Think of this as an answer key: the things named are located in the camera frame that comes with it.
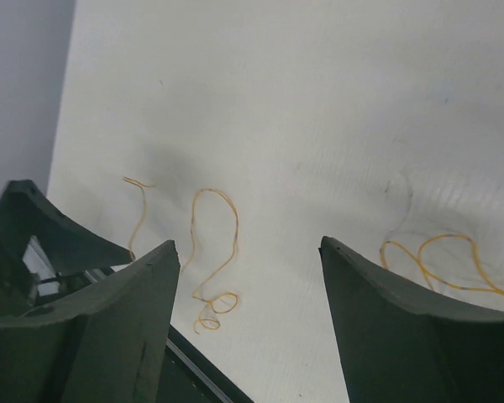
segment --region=thin orange cable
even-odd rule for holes
[[[134,242],[134,239],[136,238],[136,234],[140,230],[140,227],[142,227],[142,224],[144,224],[145,217],[147,216],[147,213],[148,213],[148,203],[147,203],[147,200],[145,199],[144,189],[150,188],[150,187],[155,187],[155,185],[145,185],[142,182],[138,182],[137,180],[128,178],[127,176],[125,176],[123,178],[123,180],[126,181],[127,183],[130,183],[131,185],[137,186],[142,191],[142,206],[143,206],[142,207],[142,215],[140,216],[140,220],[138,221],[138,224],[136,224],[136,227],[134,228],[134,231],[133,231],[131,237],[129,238],[129,246],[128,246],[131,259],[136,260],[136,257],[134,256],[134,252],[133,252],[133,242]]]
[[[235,215],[235,234],[234,234],[234,243],[232,247],[232,254],[229,256],[228,259],[218,269],[214,270],[209,277],[207,277],[193,292],[192,292],[192,298],[205,302],[205,306],[202,308],[198,315],[198,319],[194,322],[194,332],[197,334],[200,334],[199,331],[197,330],[197,324],[201,324],[204,328],[207,330],[218,330],[220,328],[220,321],[217,318],[217,315],[223,315],[225,313],[231,312],[237,304],[239,304],[239,296],[233,292],[224,292],[223,294],[220,294],[218,296],[215,296],[212,299],[206,300],[203,297],[201,297],[198,293],[199,291],[207,284],[215,275],[217,275],[220,270],[222,270],[224,267],[226,267],[229,262],[233,260],[235,257],[235,254],[237,253],[237,237],[239,235],[239,215],[237,213],[237,209],[235,208],[234,204],[232,203],[231,200],[220,190],[218,189],[211,189],[211,188],[206,188],[206,189],[201,189],[196,192],[194,195],[194,199],[192,200],[192,218],[191,218],[191,240],[192,240],[192,253],[191,257],[188,259],[188,261],[183,265],[182,271],[185,271],[186,267],[192,262],[194,259],[194,256],[196,254],[196,234],[194,232],[194,224],[195,224],[195,215],[196,215],[196,203],[198,197],[205,191],[210,191],[212,193],[216,193],[217,195],[221,196],[230,206],[232,209],[232,212],[234,212]],[[233,305],[228,305],[229,308],[226,310],[217,310],[215,307],[214,303],[218,300],[226,303],[223,298],[224,297],[231,297],[234,299]]]
[[[431,243],[433,243],[435,241],[438,241],[440,239],[443,239],[443,238],[461,238],[461,239],[466,239],[467,241],[470,242],[470,245],[472,247],[472,258],[473,258],[473,260],[475,262],[476,269],[478,270],[478,273],[480,274],[481,278],[487,283],[488,286],[490,286],[490,288],[463,287],[461,285],[456,285],[456,284],[453,284],[453,283],[449,283],[445,279],[443,279],[443,278],[441,278],[441,277],[433,274],[432,272],[430,272],[426,268],[426,266],[422,262],[422,252],[423,252],[423,250],[429,244],[431,244]],[[381,248],[379,249],[379,255],[380,255],[380,258],[381,258],[381,264],[382,264],[383,268],[389,270],[388,264],[386,263],[386,257],[385,257],[385,247],[386,247],[387,244],[396,245],[398,248],[400,248],[401,250],[403,250],[403,252],[405,252],[412,260],[414,260],[418,264],[418,267],[422,271],[423,277],[426,280],[426,282],[428,283],[428,286],[429,286],[430,290],[435,291],[435,289],[433,288],[433,285],[431,284],[431,281],[429,280],[429,277],[431,277],[431,278],[435,279],[436,281],[439,281],[439,282],[447,285],[448,287],[454,288],[456,290],[467,290],[467,291],[477,291],[477,292],[491,292],[491,293],[498,294],[500,296],[504,296],[504,290],[501,289],[501,288],[499,288],[498,286],[496,286],[489,279],[489,277],[487,276],[486,272],[484,271],[484,269],[483,269],[483,267],[481,265],[480,256],[478,254],[478,244],[475,242],[474,239],[472,239],[468,235],[464,235],[463,233],[444,233],[442,235],[438,235],[436,237],[430,238],[426,242],[424,242],[424,243],[422,243],[420,245],[420,247],[418,248],[417,256],[415,256],[414,254],[412,254],[411,251],[409,251],[404,245],[402,245],[401,243],[399,243],[397,241],[391,241],[391,240],[385,241],[381,245]]]

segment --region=white board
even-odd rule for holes
[[[233,237],[231,211],[205,195],[172,324],[258,403],[348,401],[323,235],[378,263],[401,221],[413,249],[468,233],[504,287],[504,0],[78,0],[50,199],[124,246],[141,212],[124,175],[157,186],[136,254],[173,238],[188,257],[200,188],[239,210],[238,257],[205,291],[241,303],[219,331],[192,331],[190,294]],[[478,284],[461,241],[427,259]],[[443,291],[504,310],[499,296]]]

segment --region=tangled orange wire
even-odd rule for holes
[[[423,250],[431,243],[438,241],[443,238],[461,238],[469,241],[471,247],[472,247],[472,258],[475,262],[476,269],[478,270],[478,273],[480,274],[481,278],[485,281],[485,283],[490,287],[490,288],[481,288],[481,287],[463,287],[461,285],[456,285],[453,283],[450,283],[446,281],[445,279],[433,274],[426,268],[426,266],[422,262],[422,252]],[[433,288],[433,285],[431,284],[431,280],[435,279],[436,281],[439,281],[443,283],[444,285],[447,285],[448,287],[454,288],[456,290],[467,290],[467,291],[478,291],[478,292],[490,292],[494,294],[498,294],[500,296],[504,296],[504,290],[501,289],[500,287],[496,286],[487,276],[486,272],[484,271],[481,261],[480,261],[480,256],[478,254],[478,244],[475,242],[474,239],[469,237],[468,235],[464,235],[463,233],[444,233],[442,235],[438,235],[436,237],[428,239],[426,242],[422,243],[420,245],[420,248],[418,248],[417,255],[415,256],[414,254],[411,253],[411,251],[405,247],[403,244],[397,242],[397,241],[392,241],[392,240],[387,240],[381,245],[381,249],[379,250],[379,255],[381,257],[381,264],[385,269],[388,268],[388,264],[386,263],[386,257],[385,257],[385,247],[387,244],[392,244],[396,245],[398,248],[403,250],[412,260],[416,262],[420,270],[422,271],[423,278],[426,280],[426,283],[428,283],[428,287],[430,290],[435,291]]]
[[[224,267],[226,267],[229,262],[232,261],[232,259],[235,257],[235,254],[237,253],[237,237],[239,235],[239,215],[237,213],[237,209],[235,208],[234,204],[232,203],[231,200],[220,190],[218,189],[201,189],[196,192],[194,195],[194,199],[192,200],[192,218],[191,218],[191,240],[192,240],[192,253],[191,257],[188,259],[188,261],[183,265],[182,271],[186,269],[186,267],[192,262],[192,259],[194,259],[194,255],[196,254],[196,235],[194,233],[194,223],[195,223],[195,214],[196,214],[196,203],[198,197],[205,191],[210,191],[212,193],[215,193],[219,196],[221,196],[229,205],[229,207],[232,209],[232,212],[234,213],[235,216],[235,233],[234,233],[234,243],[232,247],[232,253],[229,256],[229,258],[226,259],[224,263],[218,269],[214,270],[209,277],[207,277],[193,292],[192,292],[192,298],[195,300],[199,300],[202,302],[205,302],[205,306],[202,308],[198,315],[198,319],[194,322],[194,332],[199,334],[199,331],[197,330],[197,324],[199,323],[202,325],[205,329],[207,330],[218,330],[220,328],[220,321],[217,318],[217,315],[223,315],[225,313],[231,312],[237,304],[239,304],[239,296],[233,292],[224,292],[223,294],[220,294],[218,296],[215,296],[212,299],[205,299],[202,296],[200,296],[199,292],[207,284],[215,275],[217,275],[220,270],[222,270]],[[233,301],[232,304],[228,304],[223,298],[225,297],[230,297],[230,299]],[[215,306],[215,302],[221,301],[223,303],[226,303],[228,305],[227,309],[217,309]]]

